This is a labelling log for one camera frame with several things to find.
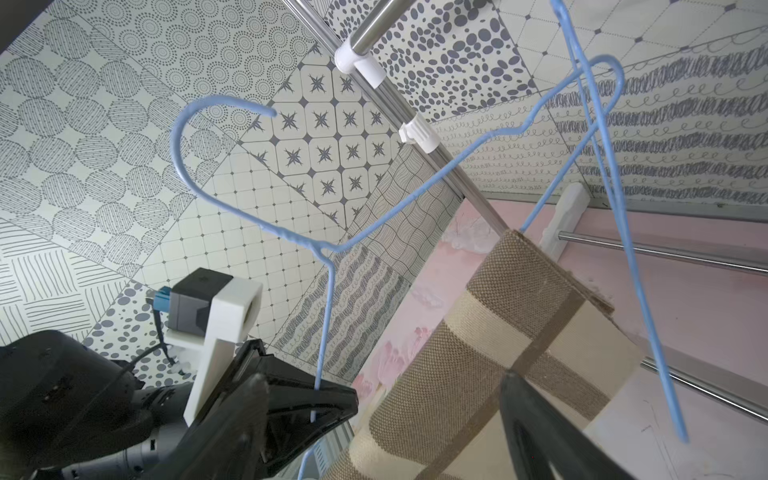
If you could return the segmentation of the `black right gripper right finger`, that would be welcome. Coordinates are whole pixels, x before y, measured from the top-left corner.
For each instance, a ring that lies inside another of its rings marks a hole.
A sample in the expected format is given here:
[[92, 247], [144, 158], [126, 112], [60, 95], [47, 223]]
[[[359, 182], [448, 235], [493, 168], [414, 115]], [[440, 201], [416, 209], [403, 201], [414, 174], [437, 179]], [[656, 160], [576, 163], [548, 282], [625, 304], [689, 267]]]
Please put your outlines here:
[[629, 479], [522, 376], [505, 372], [500, 413], [519, 479]]

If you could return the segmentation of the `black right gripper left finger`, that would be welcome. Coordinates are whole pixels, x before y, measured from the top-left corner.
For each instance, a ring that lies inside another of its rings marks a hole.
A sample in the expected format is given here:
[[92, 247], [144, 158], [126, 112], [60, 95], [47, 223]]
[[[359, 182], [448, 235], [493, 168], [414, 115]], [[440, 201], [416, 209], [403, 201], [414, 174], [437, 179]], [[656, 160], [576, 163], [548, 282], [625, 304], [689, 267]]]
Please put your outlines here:
[[269, 386], [253, 375], [196, 428], [147, 479], [263, 479]]

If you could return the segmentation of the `pink floral table mat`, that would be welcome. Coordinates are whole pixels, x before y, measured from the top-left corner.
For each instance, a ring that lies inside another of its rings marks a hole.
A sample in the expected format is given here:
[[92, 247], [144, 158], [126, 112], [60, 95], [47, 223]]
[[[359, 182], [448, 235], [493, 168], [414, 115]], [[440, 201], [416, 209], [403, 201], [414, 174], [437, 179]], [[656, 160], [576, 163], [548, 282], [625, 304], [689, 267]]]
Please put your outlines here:
[[[649, 213], [633, 213], [629, 220], [638, 244], [757, 262], [767, 259], [763, 223]], [[368, 417], [391, 389], [496, 239], [471, 204], [459, 207], [354, 380], [361, 417]], [[625, 332], [644, 335], [622, 253], [572, 244], [560, 262], [614, 306], [615, 322]], [[668, 362], [765, 405], [766, 278], [644, 255], [638, 264]], [[587, 435], [639, 479], [766, 477], [764, 422], [686, 386], [678, 386], [677, 394], [688, 442], [675, 434], [657, 376], [642, 368], [587, 427]]]

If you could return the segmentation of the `brown plaid scarf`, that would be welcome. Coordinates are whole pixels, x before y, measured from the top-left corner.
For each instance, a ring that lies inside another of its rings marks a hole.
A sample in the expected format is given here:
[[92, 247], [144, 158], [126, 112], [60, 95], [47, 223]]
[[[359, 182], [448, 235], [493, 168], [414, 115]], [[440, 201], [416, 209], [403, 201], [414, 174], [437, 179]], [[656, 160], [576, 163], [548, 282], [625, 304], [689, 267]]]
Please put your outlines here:
[[582, 429], [642, 358], [605, 300], [507, 231], [327, 477], [511, 479], [506, 372]]

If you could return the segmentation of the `white steel clothes rack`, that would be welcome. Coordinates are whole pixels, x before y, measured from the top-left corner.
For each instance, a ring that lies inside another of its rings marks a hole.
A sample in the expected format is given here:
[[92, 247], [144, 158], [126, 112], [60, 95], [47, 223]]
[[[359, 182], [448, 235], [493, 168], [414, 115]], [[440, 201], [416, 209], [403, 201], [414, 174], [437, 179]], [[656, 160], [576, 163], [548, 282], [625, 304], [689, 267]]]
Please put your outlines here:
[[[427, 180], [423, 186], [417, 188], [414, 193], [398, 203], [390, 212], [377, 219], [372, 226], [363, 230], [360, 234], [355, 236], [354, 239], [360, 241], [372, 234], [376, 229], [402, 211], [408, 204], [412, 203], [419, 195], [425, 193], [429, 188], [443, 180], [445, 177], [451, 177], [452, 181], [458, 186], [460, 192], [471, 201], [489, 225], [498, 234], [503, 234], [508, 228], [507, 224], [490, 206], [490, 203], [479, 190], [474, 187], [469, 177], [463, 171], [459, 170], [458, 165], [461, 161], [468, 158], [469, 155], [483, 143], [493, 138], [499, 136], [519, 136], [525, 133], [533, 124], [539, 111], [544, 108], [557, 93], [571, 83], [576, 84], [576, 75], [574, 71], [535, 104], [521, 126], [493, 130], [482, 135], [479, 140], [475, 141], [457, 157], [451, 157], [443, 147], [440, 136], [436, 133], [434, 128], [420, 113], [416, 112], [409, 105], [407, 100], [397, 91], [397, 88], [388, 79], [383, 67], [370, 53], [371, 46], [380, 39], [384, 32], [391, 27], [407, 9], [410, 8], [410, 2], [379, 2], [366, 17], [361, 27], [353, 34], [352, 38], [345, 41], [340, 40], [333, 30], [319, 16], [317, 11], [306, 2], [289, 1], [286, 6], [326, 49], [333, 50], [337, 53], [338, 57], [335, 61], [337, 68], [343, 73], [352, 76], [353, 79], [360, 84], [361, 88], [371, 96], [374, 103], [382, 109], [385, 117], [391, 123], [399, 126], [399, 135], [402, 142], [417, 145], [422, 156], [436, 170], [435, 174]], [[593, 59], [587, 58], [587, 60], [590, 61], [592, 67], [596, 63], [607, 63], [612, 69], [612, 65], [607, 61], [609, 56], [610, 55], [601, 55]], [[590, 139], [591, 136], [595, 136], [598, 143], [602, 142], [597, 131], [588, 126], [588, 130], [584, 134], [582, 141], [574, 148], [568, 161], [555, 175], [550, 185], [534, 206], [533, 211], [525, 220], [523, 224], [525, 227], [529, 227], [533, 223], [543, 206], [552, 196], [555, 188], [562, 182], [567, 171], [573, 166], [578, 156], [583, 152], [585, 146], [587, 144], [593, 146]], [[624, 252], [620, 236], [616, 240], [609, 240], [602, 237], [556, 231], [555, 238], [559, 242], [573, 241], [576, 243], [611, 248]], [[717, 260], [713, 257], [695, 256], [682, 250], [662, 248], [648, 249], [646, 247], [637, 247], [635, 244], [634, 248], [636, 256], [638, 254], [649, 254], [659, 258], [669, 258], [694, 264], [707, 264], [710, 266], [724, 267], [726, 269], [742, 269], [748, 272], [754, 270], [748, 265], [741, 265], [729, 260]], [[657, 373], [652, 354], [643, 361], [642, 365], [644, 368]], [[721, 403], [747, 415], [751, 415], [761, 421], [767, 419], [766, 408], [756, 405], [735, 394], [722, 391], [713, 384], [688, 375], [677, 368], [669, 368], [673, 383], [681, 383], [688, 388], [692, 388], [712, 397]]]

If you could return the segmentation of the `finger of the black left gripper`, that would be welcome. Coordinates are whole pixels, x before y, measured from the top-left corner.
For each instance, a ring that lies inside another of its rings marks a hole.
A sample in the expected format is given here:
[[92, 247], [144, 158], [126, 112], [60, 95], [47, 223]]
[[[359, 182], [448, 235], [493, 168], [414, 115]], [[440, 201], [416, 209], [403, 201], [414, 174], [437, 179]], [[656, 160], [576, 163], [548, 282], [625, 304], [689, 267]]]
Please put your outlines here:
[[236, 354], [204, 408], [203, 426], [212, 432], [281, 432], [282, 363], [260, 340]]
[[264, 473], [272, 477], [358, 412], [356, 391], [333, 382], [269, 377]]

